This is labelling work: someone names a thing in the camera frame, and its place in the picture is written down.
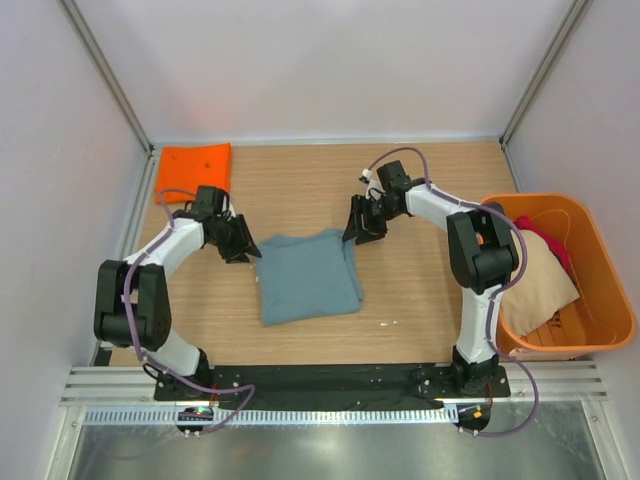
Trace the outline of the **blue grey t shirt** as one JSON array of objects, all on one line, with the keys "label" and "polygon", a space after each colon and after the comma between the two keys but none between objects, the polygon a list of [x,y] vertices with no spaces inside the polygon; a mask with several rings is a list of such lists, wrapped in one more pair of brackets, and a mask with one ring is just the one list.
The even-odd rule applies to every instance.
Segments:
[{"label": "blue grey t shirt", "polygon": [[259,244],[255,269],[264,325],[361,309],[355,247],[342,236],[329,228],[308,237],[274,235]]}]

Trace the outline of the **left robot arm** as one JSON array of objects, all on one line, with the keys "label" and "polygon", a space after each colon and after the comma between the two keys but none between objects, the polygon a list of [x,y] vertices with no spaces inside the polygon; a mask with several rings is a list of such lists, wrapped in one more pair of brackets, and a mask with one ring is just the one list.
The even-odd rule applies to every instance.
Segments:
[{"label": "left robot arm", "polygon": [[245,217],[235,211],[226,190],[199,186],[185,206],[167,214],[165,227],[139,251],[121,260],[106,260],[97,275],[94,335],[100,341],[134,350],[143,367],[159,380],[171,378],[189,399],[213,393],[206,353],[174,329],[168,280],[193,253],[210,245],[228,264],[248,263],[262,256]]}]

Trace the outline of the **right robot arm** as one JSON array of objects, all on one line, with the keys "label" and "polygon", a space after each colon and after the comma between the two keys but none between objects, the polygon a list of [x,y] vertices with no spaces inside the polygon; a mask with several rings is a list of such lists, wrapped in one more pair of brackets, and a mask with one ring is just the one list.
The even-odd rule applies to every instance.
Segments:
[{"label": "right robot arm", "polygon": [[520,266],[519,241],[502,208],[462,200],[424,179],[412,179],[398,160],[365,169],[363,195],[351,197],[342,240],[364,244],[383,239],[387,222],[419,217],[447,236],[449,266],[462,289],[462,317],[453,347],[450,381],[459,394],[482,392],[497,374],[494,336],[502,292]]}]

